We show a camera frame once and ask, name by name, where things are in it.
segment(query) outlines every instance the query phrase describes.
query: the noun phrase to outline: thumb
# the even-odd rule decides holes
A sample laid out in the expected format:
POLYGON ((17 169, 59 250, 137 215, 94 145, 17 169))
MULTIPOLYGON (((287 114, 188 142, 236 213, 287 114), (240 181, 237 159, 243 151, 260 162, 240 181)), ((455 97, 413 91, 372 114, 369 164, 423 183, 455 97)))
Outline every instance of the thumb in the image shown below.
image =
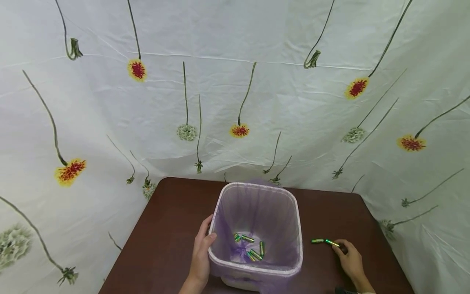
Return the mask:
POLYGON ((201 242, 199 251, 207 253, 207 251, 209 250, 209 247, 212 245, 212 243, 214 243, 216 237, 217 237, 216 233, 212 233, 208 236, 205 236, 203 241, 201 242))
POLYGON ((339 247, 332 245, 331 248, 333 249, 334 252, 336 252, 336 254, 339 256, 339 258, 341 258, 345 255, 343 253, 343 251, 341 251, 341 249, 339 249, 339 247))

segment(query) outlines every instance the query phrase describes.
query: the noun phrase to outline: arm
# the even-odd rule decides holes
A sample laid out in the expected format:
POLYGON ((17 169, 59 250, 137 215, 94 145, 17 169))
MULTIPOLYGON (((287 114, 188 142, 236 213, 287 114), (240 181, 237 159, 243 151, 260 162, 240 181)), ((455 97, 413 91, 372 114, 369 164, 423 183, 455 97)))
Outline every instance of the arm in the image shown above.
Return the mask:
POLYGON ((362 256, 354 247, 354 245, 347 240, 336 240, 336 243, 343 244, 348 249, 348 253, 344 254, 341 249, 336 246, 332 246, 333 250, 339 256, 341 267, 345 273, 349 276, 357 292, 359 293, 375 293, 372 285, 364 273, 362 267, 362 256))
POLYGON ((201 294, 209 280, 210 267, 207 251, 217 237, 216 233, 206 236, 211 221, 212 215, 203 221, 196 238, 194 238, 191 268, 183 287, 181 287, 180 294, 201 294))

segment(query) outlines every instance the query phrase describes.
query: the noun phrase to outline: fabric backdrop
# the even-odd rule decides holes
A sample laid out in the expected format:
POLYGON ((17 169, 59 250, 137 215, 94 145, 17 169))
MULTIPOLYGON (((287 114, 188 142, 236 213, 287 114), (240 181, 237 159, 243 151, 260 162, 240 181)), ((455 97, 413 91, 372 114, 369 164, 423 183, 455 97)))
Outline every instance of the fabric backdrop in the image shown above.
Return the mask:
POLYGON ((470 2, 1 8, 0 293, 98 293, 166 176, 354 188, 417 293, 470 289, 470 2))

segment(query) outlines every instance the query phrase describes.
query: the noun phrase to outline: wooden table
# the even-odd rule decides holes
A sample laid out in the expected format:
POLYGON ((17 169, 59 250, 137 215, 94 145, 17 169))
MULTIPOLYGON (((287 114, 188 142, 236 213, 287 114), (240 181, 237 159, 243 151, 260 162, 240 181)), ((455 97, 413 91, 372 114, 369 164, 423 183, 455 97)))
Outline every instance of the wooden table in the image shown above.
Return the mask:
MULTIPOLYGON (((191 262, 194 237, 214 212, 221 182, 165 178, 145 207, 100 294, 177 294, 191 262)), ((357 194, 287 189, 296 197, 304 239, 304 263, 290 294, 333 294, 354 290, 326 244, 311 238, 344 238, 362 254, 364 270, 379 294, 413 290, 374 218, 357 194)), ((205 294, 250 293, 210 277, 205 294)))

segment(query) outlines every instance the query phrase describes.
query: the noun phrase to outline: trash can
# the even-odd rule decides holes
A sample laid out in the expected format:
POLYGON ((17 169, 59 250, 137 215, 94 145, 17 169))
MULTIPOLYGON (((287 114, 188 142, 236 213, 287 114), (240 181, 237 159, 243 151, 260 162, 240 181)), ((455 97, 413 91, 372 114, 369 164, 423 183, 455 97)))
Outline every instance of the trash can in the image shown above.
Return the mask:
POLYGON ((220 192, 209 233, 211 274, 228 286, 262 294, 286 293, 303 261, 302 230, 295 197, 289 191, 252 183, 229 183, 220 192), (234 234, 255 239, 235 241, 234 234), (264 241, 262 261, 246 254, 264 241))

